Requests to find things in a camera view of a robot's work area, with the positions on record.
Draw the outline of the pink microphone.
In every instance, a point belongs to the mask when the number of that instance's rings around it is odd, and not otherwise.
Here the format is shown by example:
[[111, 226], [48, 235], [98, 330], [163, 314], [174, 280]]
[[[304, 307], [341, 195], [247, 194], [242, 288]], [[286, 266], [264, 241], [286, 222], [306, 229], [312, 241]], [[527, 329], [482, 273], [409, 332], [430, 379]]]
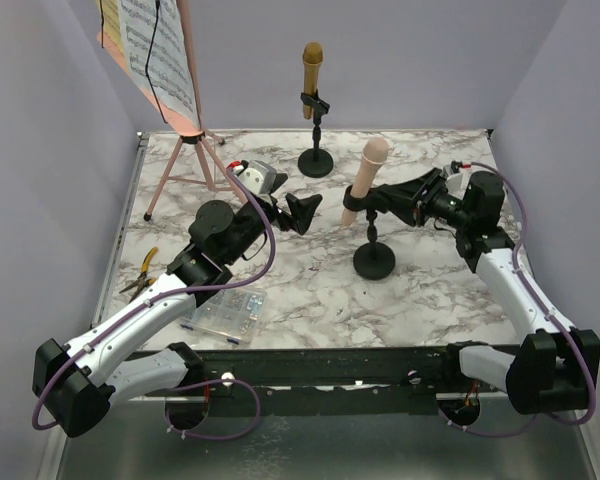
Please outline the pink microphone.
[[367, 141], [354, 183], [349, 190], [350, 197], [363, 199], [368, 194], [377, 172], [387, 160], [389, 149], [389, 143], [382, 137]]

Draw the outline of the black mic stand with clip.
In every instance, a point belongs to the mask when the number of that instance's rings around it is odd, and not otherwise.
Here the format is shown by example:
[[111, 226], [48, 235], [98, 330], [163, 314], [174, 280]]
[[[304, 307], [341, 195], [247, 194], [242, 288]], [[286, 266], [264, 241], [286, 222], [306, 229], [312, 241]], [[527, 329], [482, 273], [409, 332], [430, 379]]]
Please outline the black mic stand with clip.
[[353, 186], [346, 188], [343, 205], [352, 207], [353, 212], [366, 211], [367, 242], [360, 246], [354, 253], [353, 265], [356, 273], [367, 280], [382, 280], [387, 278], [393, 271], [396, 258], [393, 250], [384, 243], [378, 241], [378, 232], [375, 221], [379, 213], [388, 212], [387, 201], [371, 189], [364, 198], [356, 198], [352, 195]]

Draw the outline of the pink music stand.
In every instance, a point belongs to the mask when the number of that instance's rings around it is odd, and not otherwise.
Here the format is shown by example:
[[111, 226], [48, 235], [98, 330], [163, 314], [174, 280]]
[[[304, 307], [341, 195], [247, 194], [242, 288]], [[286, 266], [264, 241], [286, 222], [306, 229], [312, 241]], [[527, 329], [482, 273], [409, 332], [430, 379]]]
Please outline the pink music stand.
[[[244, 194], [229, 180], [215, 151], [224, 139], [201, 119], [201, 99], [190, 6], [187, 1], [99, 1], [100, 47], [125, 71], [178, 135], [153, 197], [144, 213], [150, 221], [169, 181], [204, 185], [209, 191]], [[174, 176], [172, 169], [184, 145], [194, 147], [203, 178]]]

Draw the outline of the gold microphone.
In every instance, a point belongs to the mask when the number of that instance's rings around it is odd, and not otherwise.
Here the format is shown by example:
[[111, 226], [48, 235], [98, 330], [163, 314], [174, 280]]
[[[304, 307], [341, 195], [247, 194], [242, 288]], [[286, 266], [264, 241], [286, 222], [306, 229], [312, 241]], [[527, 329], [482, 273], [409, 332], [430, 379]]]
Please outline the gold microphone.
[[318, 90], [319, 70], [324, 59], [323, 47], [318, 42], [309, 42], [303, 51], [304, 89], [303, 92], [314, 97]]

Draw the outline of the white sheet music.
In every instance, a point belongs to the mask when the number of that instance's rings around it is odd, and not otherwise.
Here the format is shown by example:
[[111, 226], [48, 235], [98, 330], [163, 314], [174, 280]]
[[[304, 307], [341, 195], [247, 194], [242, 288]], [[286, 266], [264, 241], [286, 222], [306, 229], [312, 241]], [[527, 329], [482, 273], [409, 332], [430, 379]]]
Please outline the white sheet music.
[[175, 1], [119, 1], [123, 59], [133, 83], [180, 135], [200, 133], [185, 35]]

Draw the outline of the yellow sheet music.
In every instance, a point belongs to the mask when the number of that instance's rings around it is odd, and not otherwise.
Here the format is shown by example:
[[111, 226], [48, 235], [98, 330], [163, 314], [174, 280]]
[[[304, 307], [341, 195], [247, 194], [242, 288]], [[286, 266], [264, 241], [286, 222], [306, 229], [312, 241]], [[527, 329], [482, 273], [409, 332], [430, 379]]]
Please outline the yellow sheet music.
[[119, 2], [117, 0], [96, 0], [96, 6], [100, 16], [99, 40], [101, 47], [115, 47], [120, 53], [123, 53]]

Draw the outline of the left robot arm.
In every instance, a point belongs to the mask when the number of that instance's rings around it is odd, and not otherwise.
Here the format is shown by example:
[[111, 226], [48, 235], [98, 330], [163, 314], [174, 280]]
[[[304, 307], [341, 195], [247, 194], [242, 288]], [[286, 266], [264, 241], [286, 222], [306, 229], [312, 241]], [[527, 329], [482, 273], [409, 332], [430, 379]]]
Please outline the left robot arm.
[[[198, 359], [183, 344], [166, 347], [143, 360], [130, 355], [166, 325], [203, 305], [221, 290], [240, 288], [261, 277], [233, 281], [230, 266], [260, 237], [276, 254], [275, 230], [303, 235], [322, 201], [319, 194], [299, 199], [287, 194], [286, 210], [273, 197], [287, 177], [255, 182], [252, 167], [232, 168], [229, 177], [247, 202], [233, 210], [225, 201], [211, 200], [197, 211], [189, 227], [190, 242], [155, 282], [117, 314], [61, 344], [49, 339], [34, 357], [32, 390], [38, 401], [32, 426], [38, 431], [60, 427], [76, 438], [95, 427], [112, 406], [154, 391], [174, 389], [194, 393], [202, 380]], [[52, 422], [41, 424], [41, 411]]]

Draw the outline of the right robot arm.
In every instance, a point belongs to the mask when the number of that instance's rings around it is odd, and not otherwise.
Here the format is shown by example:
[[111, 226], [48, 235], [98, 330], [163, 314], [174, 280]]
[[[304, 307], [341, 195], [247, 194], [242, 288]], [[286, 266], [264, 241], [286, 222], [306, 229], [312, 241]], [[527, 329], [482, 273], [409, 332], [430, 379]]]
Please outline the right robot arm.
[[441, 170], [371, 189], [372, 204], [405, 224], [420, 227], [441, 220], [455, 232], [456, 249], [488, 287], [520, 342], [514, 354], [482, 343], [466, 343], [440, 367], [440, 379], [460, 392], [475, 380], [507, 394], [524, 415], [583, 411], [588, 421], [597, 406], [600, 339], [577, 328], [541, 291], [520, 260], [522, 243], [500, 226], [501, 210], [513, 187], [487, 166], [472, 173], [462, 198], [449, 193]]

